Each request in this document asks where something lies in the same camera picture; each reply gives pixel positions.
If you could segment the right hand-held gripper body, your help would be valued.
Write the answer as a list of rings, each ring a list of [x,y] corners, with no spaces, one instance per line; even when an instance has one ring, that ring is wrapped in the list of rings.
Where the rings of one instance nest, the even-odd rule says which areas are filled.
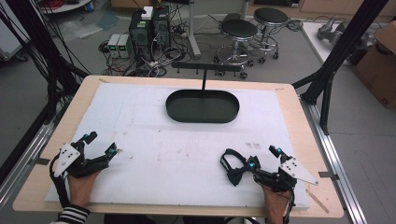
[[[254,180],[274,192],[292,191],[298,180],[317,186],[317,179],[296,158],[283,154],[275,173],[269,173],[258,166],[253,169]]]

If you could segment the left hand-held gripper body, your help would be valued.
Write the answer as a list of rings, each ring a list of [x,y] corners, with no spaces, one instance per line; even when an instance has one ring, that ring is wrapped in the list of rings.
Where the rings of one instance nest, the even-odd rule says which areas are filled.
[[[106,155],[92,160],[85,158],[84,147],[86,144],[87,142],[84,140],[63,144],[53,175],[60,177],[61,174],[67,172],[75,178],[81,178],[106,169],[109,166]]]

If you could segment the black bow tie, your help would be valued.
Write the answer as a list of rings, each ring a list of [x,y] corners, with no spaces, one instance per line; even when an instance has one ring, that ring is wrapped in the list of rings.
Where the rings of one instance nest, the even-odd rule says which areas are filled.
[[[242,162],[243,166],[240,168],[233,168],[230,165],[230,163],[228,163],[226,160],[227,155],[235,156],[238,160],[240,160]],[[243,177],[243,174],[245,172],[250,171],[250,165],[248,163],[248,160],[245,157],[243,157],[240,153],[238,153],[237,151],[235,151],[231,148],[227,148],[225,150],[225,152],[222,154],[219,162],[223,166],[225,171],[227,172],[227,177],[234,186],[237,186],[240,183],[240,181]]]

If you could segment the person's left hand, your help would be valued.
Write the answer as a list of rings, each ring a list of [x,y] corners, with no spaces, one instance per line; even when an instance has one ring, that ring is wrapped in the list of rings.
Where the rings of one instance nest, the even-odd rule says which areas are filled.
[[[70,190],[70,203],[80,207],[86,207],[91,198],[91,193],[96,177],[99,172],[81,178],[67,177]]]

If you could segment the person's right hand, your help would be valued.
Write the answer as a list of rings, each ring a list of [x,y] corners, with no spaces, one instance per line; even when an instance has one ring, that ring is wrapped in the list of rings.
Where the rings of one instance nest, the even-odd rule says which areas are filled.
[[[283,216],[287,209],[290,193],[273,192],[269,187],[262,186],[264,194],[267,224],[283,224]]]

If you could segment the thin wooden stick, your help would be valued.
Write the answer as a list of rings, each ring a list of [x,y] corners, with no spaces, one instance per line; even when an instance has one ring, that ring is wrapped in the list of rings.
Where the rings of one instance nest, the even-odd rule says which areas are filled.
[[[309,189],[305,190],[306,193],[311,197],[311,199],[326,213],[329,214],[329,209],[319,200],[319,198],[312,193]]]

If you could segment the white foam mat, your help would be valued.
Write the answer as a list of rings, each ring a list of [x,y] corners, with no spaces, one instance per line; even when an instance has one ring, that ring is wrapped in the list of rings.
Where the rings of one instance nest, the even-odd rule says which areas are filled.
[[[258,157],[274,172],[271,146],[293,154],[276,91],[234,89],[240,103],[228,123],[182,123],[170,119],[165,100],[172,87],[101,84],[73,138],[97,134],[87,158],[120,149],[95,181],[95,203],[261,207],[262,189],[251,173],[233,185],[220,163],[226,149]]]

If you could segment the black oval tray hanger stand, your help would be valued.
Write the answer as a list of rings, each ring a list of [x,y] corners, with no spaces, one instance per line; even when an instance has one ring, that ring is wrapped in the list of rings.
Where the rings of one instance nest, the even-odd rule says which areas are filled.
[[[205,84],[208,70],[239,72],[240,66],[181,62],[172,66],[177,70],[203,70],[204,74],[200,90],[178,90],[167,97],[165,107],[169,118],[187,123],[228,123],[237,117],[240,109],[237,97],[228,91],[207,90]]]

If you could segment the grey power supply unit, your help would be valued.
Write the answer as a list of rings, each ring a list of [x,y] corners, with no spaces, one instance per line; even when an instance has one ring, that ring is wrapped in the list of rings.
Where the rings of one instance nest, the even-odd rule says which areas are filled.
[[[118,41],[118,50],[121,58],[129,58],[132,52],[131,40],[128,35],[121,35]]]
[[[120,40],[119,34],[113,34],[107,42],[107,47],[112,58],[119,58],[118,42]]]

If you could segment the clear plastic sheet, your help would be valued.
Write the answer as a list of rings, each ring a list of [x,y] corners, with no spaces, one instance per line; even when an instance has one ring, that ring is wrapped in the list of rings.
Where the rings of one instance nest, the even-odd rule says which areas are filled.
[[[66,21],[60,25],[64,41],[85,39],[102,31],[96,24],[83,25],[81,21]]]

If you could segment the black computer tower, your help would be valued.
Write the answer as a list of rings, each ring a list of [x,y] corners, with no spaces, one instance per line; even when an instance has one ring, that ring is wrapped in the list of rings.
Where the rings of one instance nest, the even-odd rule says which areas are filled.
[[[144,20],[144,9],[134,12],[129,25],[129,34],[134,48],[135,58],[143,56],[145,60],[152,59],[153,27],[151,19]]]
[[[167,49],[170,44],[169,6],[156,7],[152,17],[154,34],[159,49]]]

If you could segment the black round stool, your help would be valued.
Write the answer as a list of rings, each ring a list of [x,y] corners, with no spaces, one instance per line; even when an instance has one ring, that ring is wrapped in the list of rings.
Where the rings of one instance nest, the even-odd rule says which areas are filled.
[[[259,31],[255,36],[254,47],[262,52],[258,62],[265,63],[269,52],[272,52],[273,58],[277,60],[279,45],[274,39],[274,34],[287,23],[288,16],[276,8],[261,7],[254,11],[253,17]]]
[[[241,68],[240,78],[248,77],[245,66],[253,66],[248,51],[242,46],[257,34],[257,28],[249,21],[241,19],[231,19],[223,21],[220,25],[220,32],[223,36],[230,38],[233,43],[220,47],[214,55],[214,63],[221,65],[235,65]]]

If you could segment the brown cardboard box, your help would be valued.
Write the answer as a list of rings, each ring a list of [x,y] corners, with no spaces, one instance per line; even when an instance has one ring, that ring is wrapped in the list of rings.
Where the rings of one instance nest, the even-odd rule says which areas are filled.
[[[377,31],[375,40],[355,74],[382,106],[396,108],[396,21]]]

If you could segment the grey desk leg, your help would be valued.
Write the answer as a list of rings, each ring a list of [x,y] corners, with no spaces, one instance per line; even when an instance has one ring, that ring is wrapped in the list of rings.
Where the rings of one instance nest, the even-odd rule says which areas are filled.
[[[202,54],[199,49],[198,43],[194,35],[194,0],[188,0],[189,2],[189,32],[188,39],[191,45],[192,58],[198,60]]]

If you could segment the black metal frame post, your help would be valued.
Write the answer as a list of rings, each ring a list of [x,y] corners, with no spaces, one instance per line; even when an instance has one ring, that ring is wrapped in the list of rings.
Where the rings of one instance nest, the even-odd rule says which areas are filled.
[[[301,94],[309,105],[315,105],[322,95],[322,105],[319,114],[319,127],[328,135],[328,117],[332,95],[333,79],[349,53],[353,50],[363,34],[375,21],[389,0],[363,0],[348,27],[333,47],[328,58],[313,74],[292,84],[294,89],[309,84],[308,89]]]
[[[30,0],[6,0],[6,3],[30,37],[36,52],[44,59],[43,63],[39,62],[35,52],[21,39],[6,16],[0,13],[0,19],[26,48],[28,55],[35,61],[37,70],[48,83],[48,102],[45,115],[46,120],[50,121],[56,116],[58,102],[66,96],[76,94],[79,88],[77,77],[85,78],[89,74],[77,68],[62,56]]]

